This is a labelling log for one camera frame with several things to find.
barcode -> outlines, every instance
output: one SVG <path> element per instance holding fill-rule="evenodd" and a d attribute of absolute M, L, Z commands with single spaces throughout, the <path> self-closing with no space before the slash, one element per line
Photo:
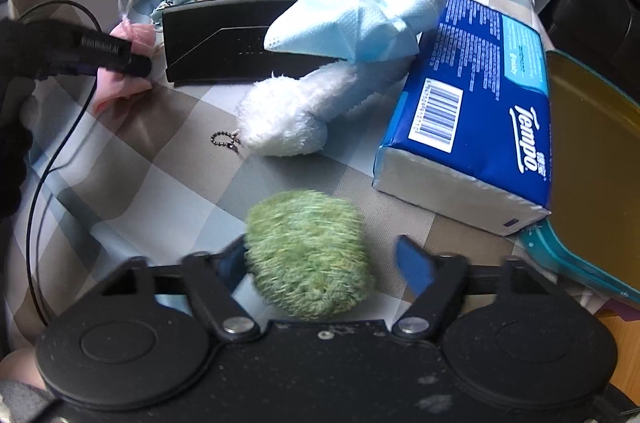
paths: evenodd
<path fill-rule="evenodd" d="M 425 80 L 409 140 L 451 152 L 461 104 L 462 89 L 437 80 Z"/>

blue packaging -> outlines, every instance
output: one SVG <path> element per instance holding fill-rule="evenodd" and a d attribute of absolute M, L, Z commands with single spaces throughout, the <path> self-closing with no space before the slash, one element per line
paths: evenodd
<path fill-rule="evenodd" d="M 545 53 L 529 26 L 448 0 L 422 34 L 374 166 L 374 187 L 508 235 L 549 214 Z"/>

green plush toy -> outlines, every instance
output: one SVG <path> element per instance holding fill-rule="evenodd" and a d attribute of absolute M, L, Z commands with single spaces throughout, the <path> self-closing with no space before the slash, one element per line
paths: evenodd
<path fill-rule="evenodd" d="M 361 218 L 321 192 L 275 194 L 249 210 L 246 262 L 258 292 L 302 320 L 343 313 L 373 289 Z"/>

face mask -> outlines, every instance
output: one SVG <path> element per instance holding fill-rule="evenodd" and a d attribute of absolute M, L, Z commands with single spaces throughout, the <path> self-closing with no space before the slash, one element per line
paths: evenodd
<path fill-rule="evenodd" d="M 447 0 L 298 0 L 267 31 L 269 51 L 350 62 L 418 53 L 417 35 L 437 25 Z"/>

metal screw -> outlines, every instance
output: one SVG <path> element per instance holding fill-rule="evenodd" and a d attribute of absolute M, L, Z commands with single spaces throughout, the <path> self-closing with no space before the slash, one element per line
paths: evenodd
<path fill-rule="evenodd" d="M 318 333 L 318 338 L 320 340 L 331 340 L 335 337 L 335 333 L 333 331 L 320 331 Z"/>
<path fill-rule="evenodd" d="M 255 326 L 255 322 L 251 320 L 251 318 L 247 317 L 231 317 L 226 319 L 222 323 L 222 326 L 225 328 L 227 333 L 231 333 L 232 335 L 241 335 L 251 331 Z"/>
<path fill-rule="evenodd" d="M 429 323 L 424 318 L 407 317 L 398 321 L 398 327 L 407 335 L 415 335 L 429 329 Z"/>

